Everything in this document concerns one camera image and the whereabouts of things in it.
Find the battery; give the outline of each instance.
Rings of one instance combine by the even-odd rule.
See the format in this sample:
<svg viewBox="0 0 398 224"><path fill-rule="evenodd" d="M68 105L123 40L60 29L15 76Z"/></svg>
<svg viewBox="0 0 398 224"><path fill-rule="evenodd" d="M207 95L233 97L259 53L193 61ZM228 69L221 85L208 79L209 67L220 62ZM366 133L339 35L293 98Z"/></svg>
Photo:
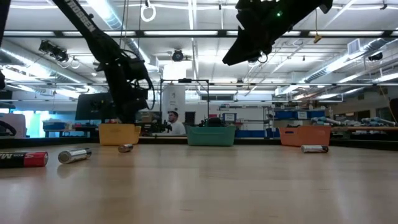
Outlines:
<svg viewBox="0 0 398 224"><path fill-rule="evenodd" d="M129 152L134 148L134 146L132 144L125 144L125 145L121 145L119 146L119 152L120 153L125 153L125 152Z"/></svg>
<svg viewBox="0 0 398 224"><path fill-rule="evenodd" d="M43 167L48 160L47 152L0 152L0 168Z"/></svg>
<svg viewBox="0 0 398 224"><path fill-rule="evenodd" d="M316 146L316 145L304 145L301 146L303 153L327 153L329 151L328 146Z"/></svg>
<svg viewBox="0 0 398 224"><path fill-rule="evenodd" d="M69 164L72 162L82 161L90 158L91 149L74 149L60 152L58 155L58 161L62 164Z"/></svg>

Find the yellow basket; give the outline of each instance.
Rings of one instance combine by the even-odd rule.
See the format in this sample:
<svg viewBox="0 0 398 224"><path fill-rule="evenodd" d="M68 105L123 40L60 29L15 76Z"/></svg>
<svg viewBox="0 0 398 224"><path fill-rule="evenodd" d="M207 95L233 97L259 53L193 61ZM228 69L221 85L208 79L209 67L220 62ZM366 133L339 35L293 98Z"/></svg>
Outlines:
<svg viewBox="0 0 398 224"><path fill-rule="evenodd" d="M141 127L133 124L100 124L99 143L102 146L137 144Z"/></svg>

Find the silver battery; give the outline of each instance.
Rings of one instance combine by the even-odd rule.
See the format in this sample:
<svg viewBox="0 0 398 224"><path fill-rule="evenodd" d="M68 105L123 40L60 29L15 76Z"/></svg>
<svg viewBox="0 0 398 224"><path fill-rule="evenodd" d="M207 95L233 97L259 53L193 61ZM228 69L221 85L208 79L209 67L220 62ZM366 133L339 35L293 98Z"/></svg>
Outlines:
<svg viewBox="0 0 398 224"><path fill-rule="evenodd" d="M58 161L62 164L69 164L72 162L82 161L90 158L91 149L74 149L60 152L58 155Z"/></svg>
<svg viewBox="0 0 398 224"><path fill-rule="evenodd" d="M303 153L327 153L329 151L328 146L316 146L316 145L303 145L301 146Z"/></svg>
<svg viewBox="0 0 398 224"><path fill-rule="evenodd" d="M120 153L129 152L133 149L133 147L134 146L132 144L121 145L121 146L119 146L119 152Z"/></svg>

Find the teal basket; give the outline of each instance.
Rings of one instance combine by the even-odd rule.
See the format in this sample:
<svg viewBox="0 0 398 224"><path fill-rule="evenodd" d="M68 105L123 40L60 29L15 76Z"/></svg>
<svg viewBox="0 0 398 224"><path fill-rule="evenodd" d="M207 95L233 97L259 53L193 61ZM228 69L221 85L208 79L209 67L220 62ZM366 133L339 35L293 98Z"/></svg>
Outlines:
<svg viewBox="0 0 398 224"><path fill-rule="evenodd" d="M235 126L187 127L190 146L233 146Z"/></svg>

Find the person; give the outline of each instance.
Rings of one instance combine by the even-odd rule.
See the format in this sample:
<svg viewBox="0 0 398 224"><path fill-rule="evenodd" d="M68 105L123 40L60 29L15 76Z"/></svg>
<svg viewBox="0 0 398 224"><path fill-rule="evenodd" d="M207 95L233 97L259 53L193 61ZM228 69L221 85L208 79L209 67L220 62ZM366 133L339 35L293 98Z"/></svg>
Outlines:
<svg viewBox="0 0 398 224"><path fill-rule="evenodd" d="M184 125L178 121L178 113L175 111L169 112L169 122L173 128L172 134L185 134Z"/></svg>

